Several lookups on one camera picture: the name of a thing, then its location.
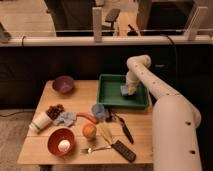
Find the fork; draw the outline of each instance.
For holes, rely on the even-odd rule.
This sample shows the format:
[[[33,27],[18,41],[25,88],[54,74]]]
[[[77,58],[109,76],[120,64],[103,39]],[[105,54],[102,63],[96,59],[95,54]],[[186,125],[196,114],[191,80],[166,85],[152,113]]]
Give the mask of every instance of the fork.
[[[84,148],[84,149],[81,149],[81,152],[82,153],[85,153],[85,154],[90,154],[92,153],[93,151],[99,151],[99,150],[107,150],[107,149],[110,149],[112,148],[110,145],[108,146],[103,146],[103,147],[98,147],[98,148]]]

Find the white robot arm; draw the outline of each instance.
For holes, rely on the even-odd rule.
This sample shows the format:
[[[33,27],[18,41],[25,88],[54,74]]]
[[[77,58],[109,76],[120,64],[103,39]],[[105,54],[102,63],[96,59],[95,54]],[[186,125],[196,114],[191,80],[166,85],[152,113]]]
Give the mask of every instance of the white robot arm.
[[[201,171],[196,128],[201,122],[199,110],[177,90],[147,68],[148,55],[127,60],[128,94],[134,94],[141,81],[157,102],[153,107],[153,162],[155,171]]]

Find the remote control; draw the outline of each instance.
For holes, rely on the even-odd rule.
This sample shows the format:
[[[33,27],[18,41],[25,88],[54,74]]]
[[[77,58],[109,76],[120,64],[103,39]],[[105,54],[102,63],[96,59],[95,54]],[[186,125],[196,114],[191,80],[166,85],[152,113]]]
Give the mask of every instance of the remote control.
[[[135,160],[136,154],[132,150],[130,150],[127,146],[125,146],[121,141],[117,140],[111,146],[129,162],[132,163]]]

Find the bowl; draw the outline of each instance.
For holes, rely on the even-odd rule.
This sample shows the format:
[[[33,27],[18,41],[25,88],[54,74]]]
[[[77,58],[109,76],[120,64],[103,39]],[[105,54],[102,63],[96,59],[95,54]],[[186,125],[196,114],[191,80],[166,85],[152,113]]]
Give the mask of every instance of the bowl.
[[[61,94],[69,93],[74,87],[74,79],[67,75],[57,77],[53,81],[52,87]]]
[[[73,132],[67,128],[57,129],[50,135],[47,147],[50,153],[58,157],[69,153],[75,147]]]

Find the table leg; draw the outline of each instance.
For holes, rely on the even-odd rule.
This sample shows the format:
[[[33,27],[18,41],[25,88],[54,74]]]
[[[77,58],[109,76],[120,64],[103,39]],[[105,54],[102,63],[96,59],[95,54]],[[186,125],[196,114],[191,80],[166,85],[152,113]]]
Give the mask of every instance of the table leg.
[[[40,171],[52,171],[52,165],[39,165]]]

